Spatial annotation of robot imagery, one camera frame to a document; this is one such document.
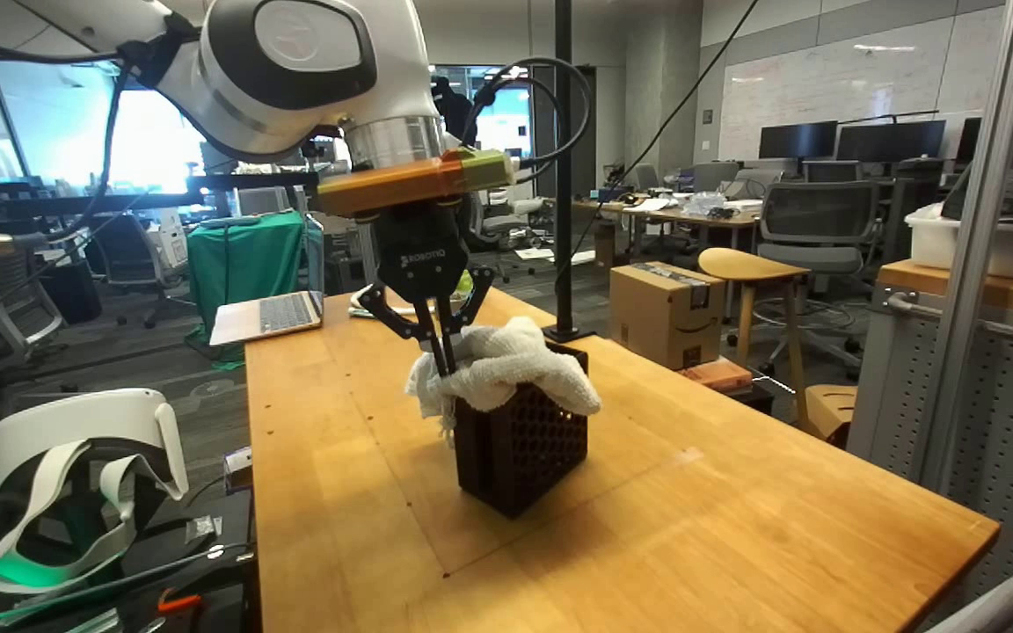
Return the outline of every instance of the black pole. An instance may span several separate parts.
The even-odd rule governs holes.
[[[573,63],[573,0],[554,0],[554,54],[557,59]],[[563,147],[570,140],[573,130],[571,101],[573,83],[564,69],[556,69],[554,88],[557,101],[562,105],[565,120],[557,122],[557,145]],[[554,217],[554,293],[557,296],[557,324],[546,328],[546,336],[558,342],[591,336],[573,325],[573,157],[565,152],[557,159],[557,212]]]

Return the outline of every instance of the green cloth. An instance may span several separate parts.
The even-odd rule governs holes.
[[[209,340],[222,305],[297,291],[302,235],[303,219],[297,213],[260,217],[249,227],[190,233],[189,296],[204,324],[192,336]]]

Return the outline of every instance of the pegboard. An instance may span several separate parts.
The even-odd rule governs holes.
[[[875,319],[895,321],[887,360],[876,360],[885,357],[883,349],[880,355],[873,352],[875,358],[867,349],[868,364],[885,364],[883,404],[870,461],[908,477],[932,372],[936,321],[881,314]],[[949,595],[930,623],[939,622],[1013,573],[1013,339],[977,330],[968,365],[948,496],[1000,522],[1002,532],[996,546]]]

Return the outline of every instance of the wooden stool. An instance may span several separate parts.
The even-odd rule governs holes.
[[[783,288],[784,333],[788,336],[788,358],[791,363],[792,389],[796,390],[796,415],[799,423],[807,421],[807,397],[803,393],[803,350],[799,344],[799,323],[796,321],[796,276],[809,270],[779,263],[763,256],[750,255],[733,249],[706,249],[698,256],[698,265],[707,275],[741,284],[741,322],[736,327],[736,363],[749,366],[749,339],[753,327],[753,304],[757,301],[757,286],[779,285]]]

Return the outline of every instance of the white storage bin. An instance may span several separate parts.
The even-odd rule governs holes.
[[[946,217],[929,217],[936,215],[933,211],[939,213],[939,205],[918,210],[905,218],[905,222],[913,229],[913,263],[933,268],[951,268],[952,256],[956,254],[960,222]],[[1013,276],[1013,224],[998,225],[988,273]]]

